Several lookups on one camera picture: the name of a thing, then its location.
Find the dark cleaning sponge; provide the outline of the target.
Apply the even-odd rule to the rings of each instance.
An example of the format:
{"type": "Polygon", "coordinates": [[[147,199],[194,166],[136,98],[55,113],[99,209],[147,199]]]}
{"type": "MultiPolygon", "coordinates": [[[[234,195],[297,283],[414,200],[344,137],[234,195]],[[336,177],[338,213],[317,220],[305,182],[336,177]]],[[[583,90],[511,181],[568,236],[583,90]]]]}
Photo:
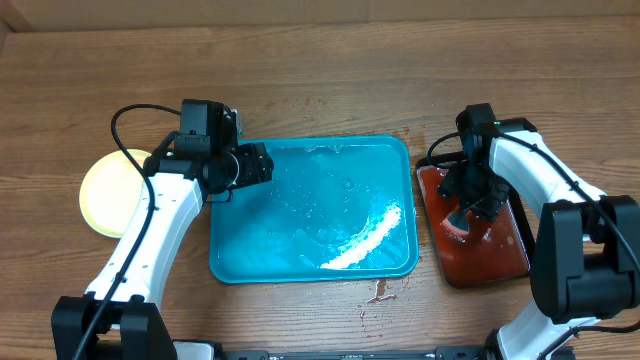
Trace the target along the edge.
{"type": "Polygon", "coordinates": [[[469,233],[469,223],[467,221],[467,209],[453,210],[442,222],[441,225],[450,232],[465,236],[469,233]]]}

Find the yellow plate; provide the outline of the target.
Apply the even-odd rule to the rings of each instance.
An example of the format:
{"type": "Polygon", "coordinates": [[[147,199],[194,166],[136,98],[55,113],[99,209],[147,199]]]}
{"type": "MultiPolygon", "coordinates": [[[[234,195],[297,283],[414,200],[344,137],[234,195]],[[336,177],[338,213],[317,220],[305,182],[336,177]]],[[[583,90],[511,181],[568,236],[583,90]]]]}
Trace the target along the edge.
{"type": "Polygon", "coordinates": [[[86,173],[79,206],[86,223],[96,232],[120,238],[137,207],[143,179],[121,152],[98,160],[86,173]]]}

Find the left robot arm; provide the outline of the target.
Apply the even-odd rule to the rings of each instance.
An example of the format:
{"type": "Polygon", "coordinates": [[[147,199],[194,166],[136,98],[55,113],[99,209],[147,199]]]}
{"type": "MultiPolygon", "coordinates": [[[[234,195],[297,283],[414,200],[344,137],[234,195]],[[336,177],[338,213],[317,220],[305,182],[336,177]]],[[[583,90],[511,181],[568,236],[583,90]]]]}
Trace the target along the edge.
{"type": "Polygon", "coordinates": [[[177,251],[212,195],[268,182],[274,163],[261,142],[241,145],[241,116],[186,99],[170,132],[143,163],[133,216],[109,261],[81,297],[61,297],[51,316],[59,359],[202,359],[219,345],[174,340],[160,313],[177,251]]]}

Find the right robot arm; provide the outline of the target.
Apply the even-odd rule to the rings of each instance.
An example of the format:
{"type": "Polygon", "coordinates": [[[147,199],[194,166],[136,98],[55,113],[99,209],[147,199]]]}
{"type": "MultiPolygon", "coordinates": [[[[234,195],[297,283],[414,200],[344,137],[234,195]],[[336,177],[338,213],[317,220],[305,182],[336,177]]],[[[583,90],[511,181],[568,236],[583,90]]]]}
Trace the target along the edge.
{"type": "Polygon", "coordinates": [[[571,359],[566,343],[584,332],[626,334],[602,325],[639,305],[639,205],[609,196],[571,171],[525,118],[499,120],[488,103],[467,106],[455,120],[462,149],[447,155],[439,195],[458,204],[442,225],[462,236],[474,214],[494,221],[511,192],[536,213],[530,262],[532,299],[493,330],[483,359],[571,359]]]}

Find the black tray with red water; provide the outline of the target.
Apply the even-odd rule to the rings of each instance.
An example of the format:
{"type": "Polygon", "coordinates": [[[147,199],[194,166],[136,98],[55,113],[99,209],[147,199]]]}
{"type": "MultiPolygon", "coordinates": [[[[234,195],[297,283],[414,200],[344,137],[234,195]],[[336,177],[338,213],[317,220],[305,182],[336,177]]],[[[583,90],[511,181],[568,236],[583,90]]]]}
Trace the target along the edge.
{"type": "Polygon", "coordinates": [[[535,240],[517,192],[509,190],[493,222],[469,212],[469,231],[462,234],[443,224],[459,205],[457,200],[446,200],[437,193],[445,175],[444,169],[434,167],[427,158],[416,163],[427,224],[444,282],[463,289],[527,277],[535,240]]]}

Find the teal plastic tray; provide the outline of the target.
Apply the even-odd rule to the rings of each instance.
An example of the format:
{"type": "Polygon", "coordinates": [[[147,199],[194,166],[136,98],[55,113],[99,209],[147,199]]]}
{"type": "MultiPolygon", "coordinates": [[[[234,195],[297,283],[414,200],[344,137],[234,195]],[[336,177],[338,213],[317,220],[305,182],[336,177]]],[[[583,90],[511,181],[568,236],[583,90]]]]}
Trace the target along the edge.
{"type": "Polygon", "coordinates": [[[417,265],[409,152],[389,135],[267,139],[271,181],[211,210],[227,284],[397,278],[417,265]]]}

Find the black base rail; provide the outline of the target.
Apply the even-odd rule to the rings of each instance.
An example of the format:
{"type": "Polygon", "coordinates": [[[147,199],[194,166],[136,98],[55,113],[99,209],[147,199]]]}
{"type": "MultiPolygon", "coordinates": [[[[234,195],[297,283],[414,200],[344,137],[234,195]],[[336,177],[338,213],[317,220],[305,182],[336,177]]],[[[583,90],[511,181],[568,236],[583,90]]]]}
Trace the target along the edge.
{"type": "Polygon", "coordinates": [[[497,356],[483,346],[439,346],[422,351],[336,351],[269,353],[266,350],[224,351],[220,344],[174,341],[179,360],[491,360],[497,356]]]}

